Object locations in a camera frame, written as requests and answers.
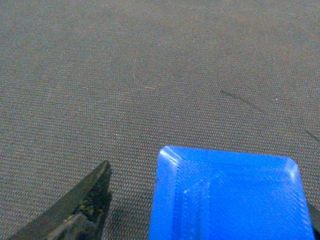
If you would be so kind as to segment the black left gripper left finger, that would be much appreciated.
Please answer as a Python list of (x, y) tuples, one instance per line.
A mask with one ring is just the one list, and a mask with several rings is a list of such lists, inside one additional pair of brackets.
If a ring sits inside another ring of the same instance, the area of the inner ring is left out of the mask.
[(111, 165), (105, 160), (10, 239), (100, 240), (112, 201), (111, 175)]

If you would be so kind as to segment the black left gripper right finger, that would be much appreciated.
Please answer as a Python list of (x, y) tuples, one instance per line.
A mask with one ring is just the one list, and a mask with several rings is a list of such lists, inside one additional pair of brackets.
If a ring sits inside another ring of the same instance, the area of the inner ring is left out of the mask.
[(320, 211), (311, 203), (307, 203), (314, 235), (320, 234)]

